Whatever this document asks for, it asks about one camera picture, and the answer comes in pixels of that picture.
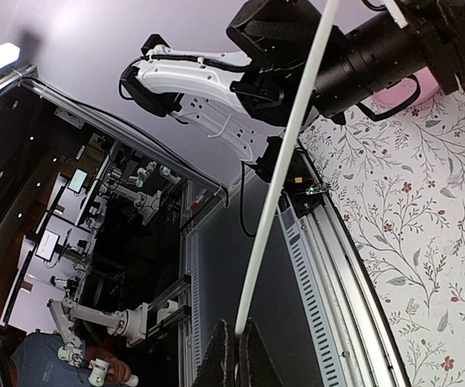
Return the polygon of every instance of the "gray leaf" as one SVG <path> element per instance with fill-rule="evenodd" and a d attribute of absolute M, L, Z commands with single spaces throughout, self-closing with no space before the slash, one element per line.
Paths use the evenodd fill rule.
<path fill-rule="evenodd" d="M 418 257 L 420 256 L 420 248 L 418 250 L 415 251 L 415 253 L 413 254 L 413 264 L 415 266 L 418 266 Z"/>
<path fill-rule="evenodd" d="M 443 332 L 445 328 L 447 328 L 447 323 L 449 322 L 449 310 L 446 310 L 445 314 L 443 315 L 442 319 L 438 323 L 438 332 Z"/>
<path fill-rule="evenodd" d="M 412 174 L 415 173 L 413 172 L 413 168 L 411 168 L 409 165 L 401 165 L 401 168 L 404 169 L 405 171 L 410 171 Z"/>
<path fill-rule="evenodd" d="M 380 236 L 380 235 L 375 235 L 375 238 L 376 238 L 378 241 L 380 241 L 381 243 L 387 244 L 387 243 L 386 243 L 386 240 L 384 240 L 384 238 L 383 238 L 382 236 Z"/>
<path fill-rule="evenodd" d="M 440 193 L 445 196 L 446 198 L 451 198 L 451 199 L 456 199 L 456 196 L 452 194 L 451 191 L 449 191 L 448 188 L 442 188 L 440 189 Z"/>
<path fill-rule="evenodd" d="M 386 282 L 393 286 L 404 286 L 406 285 L 406 277 L 395 277 Z"/>
<path fill-rule="evenodd" d="M 427 121 L 426 122 L 426 127 L 435 127 L 436 125 L 438 125 L 441 121 L 437 120 L 437 119 L 431 119 L 430 121 Z"/>
<path fill-rule="evenodd" d="M 452 175 L 452 173 L 454 172 L 455 170 L 455 163 L 454 161 L 449 157 L 449 172 L 450 174 Z"/>

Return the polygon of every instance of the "white stick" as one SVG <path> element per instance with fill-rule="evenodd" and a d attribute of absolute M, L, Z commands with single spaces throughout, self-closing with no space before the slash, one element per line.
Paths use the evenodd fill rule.
<path fill-rule="evenodd" d="M 247 324 L 248 311 L 250 310 L 255 282 L 259 275 L 264 251 L 266 250 L 268 236 L 272 229 L 273 216 L 276 211 L 282 186 L 288 174 L 289 163 L 304 120 L 305 110 L 307 109 L 314 88 L 314 80 L 316 79 L 320 64 L 322 63 L 322 58 L 333 27 L 334 17 L 338 11 L 338 5 L 339 0 L 327 1 L 326 8 L 309 51 L 309 57 L 305 64 L 300 85 L 298 86 L 297 96 L 295 97 L 291 115 L 289 116 L 288 129 L 282 141 L 279 157 L 273 172 L 272 182 L 268 189 L 259 226 L 257 227 L 254 247 L 250 255 L 250 263 L 248 264 L 243 292 L 241 294 L 241 300 L 239 301 L 238 317 L 235 323 L 236 336 L 241 336 L 243 334 Z"/>

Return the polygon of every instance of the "person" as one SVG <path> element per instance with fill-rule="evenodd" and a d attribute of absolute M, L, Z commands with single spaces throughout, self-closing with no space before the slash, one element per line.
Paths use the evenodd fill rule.
<path fill-rule="evenodd" d="M 90 386 L 90 370 L 75 368 L 58 358 L 58 349 L 63 345 L 64 341 L 58 335 L 28 335 L 6 360 L 13 387 Z M 109 363 L 105 385 L 123 385 L 130 379 L 130 367 L 107 350 L 98 347 L 85 347 L 84 350 L 87 361 L 101 359 Z"/>

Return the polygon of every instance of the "screen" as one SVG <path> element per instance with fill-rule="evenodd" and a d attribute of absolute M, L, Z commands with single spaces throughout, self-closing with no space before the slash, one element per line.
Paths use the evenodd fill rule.
<path fill-rule="evenodd" d="M 86 178 L 87 172 L 84 172 L 81 169 L 77 169 L 73 175 L 73 178 L 69 182 L 68 188 L 79 194 Z"/>
<path fill-rule="evenodd" d="M 51 261 L 53 258 L 53 252 L 55 251 L 56 243 L 58 242 L 59 238 L 59 235 L 46 230 L 42 239 L 40 240 L 36 255 L 43 260 Z"/>

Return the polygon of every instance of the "person's hand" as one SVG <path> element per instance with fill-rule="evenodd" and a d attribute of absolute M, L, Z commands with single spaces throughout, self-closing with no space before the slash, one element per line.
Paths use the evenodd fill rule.
<path fill-rule="evenodd" d="M 105 361 L 109 364 L 109 371 L 105 379 L 106 383 L 110 385 L 123 385 L 128 382 L 132 371 L 126 363 L 116 357 L 105 359 Z"/>

